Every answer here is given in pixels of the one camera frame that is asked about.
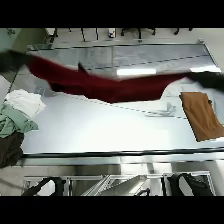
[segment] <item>dark red fabric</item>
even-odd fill
[[[28,67],[33,75],[48,81],[54,91],[108,103],[160,99],[170,83],[187,76],[187,73],[155,75],[117,81],[88,74],[83,69],[72,70],[40,57],[34,57]]]

